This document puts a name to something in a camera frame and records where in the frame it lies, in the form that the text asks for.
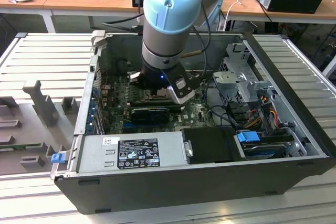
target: black plastic cover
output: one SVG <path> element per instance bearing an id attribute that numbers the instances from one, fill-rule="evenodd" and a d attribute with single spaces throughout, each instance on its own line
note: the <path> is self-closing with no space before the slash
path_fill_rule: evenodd
<path id="1" fill-rule="evenodd" d="M 243 160 L 228 127 L 202 127 L 182 130 L 184 142 L 191 143 L 193 156 L 189 164 L 224 163 Z"/>

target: motherboard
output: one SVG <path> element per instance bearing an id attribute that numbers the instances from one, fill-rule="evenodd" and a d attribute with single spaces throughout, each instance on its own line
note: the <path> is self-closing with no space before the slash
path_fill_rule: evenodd
<path id="1" fill-rule="evenodd" d="M 204 86 L 183 105 L 173 103 L 166 89 L 142 90 L 127 76 L 114 77 L 102 86 L 103 123 L 106 134 L 180 131 L 214 126 L 204 103 Z"/>

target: light blue robot joint cap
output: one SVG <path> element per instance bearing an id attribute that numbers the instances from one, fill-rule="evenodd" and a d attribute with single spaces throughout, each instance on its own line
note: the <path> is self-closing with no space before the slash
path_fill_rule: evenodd
<path id="1" fill-rule="evenodd" d="M 174 35 L 189 29 L 197 20 L 202 0 L 144 0 L 148 23 L 157 31 Z"/>

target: wooden table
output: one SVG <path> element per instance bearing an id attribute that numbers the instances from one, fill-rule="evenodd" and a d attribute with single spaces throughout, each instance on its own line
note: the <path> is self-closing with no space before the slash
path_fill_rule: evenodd
<path id="1" fill-rule="evenodd" d="M 226 14 L 235 0 L 224 0 L 222 11 Z M 240 0 L 230 11 L 229 20 L 268 21 L 256 0 Z M 33 0 L 18 4 L 0 0 L 0 13 L 40 14 L 49 33 L 55 33 L 54 15 L 130 17 L 138 11 L 132 0 Z M 336 0 L 323 0 L 315 14 L 268 12 L 274 22 L 336 24 Z"/>

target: warning label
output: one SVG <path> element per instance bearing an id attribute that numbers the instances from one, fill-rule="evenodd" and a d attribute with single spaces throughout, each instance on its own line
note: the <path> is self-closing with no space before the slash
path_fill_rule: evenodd
<path id="1" fill-rule="evenodd" d="M 125 140 L 118 142 L 119 169 L 160 166 L 157 139 Z"/>

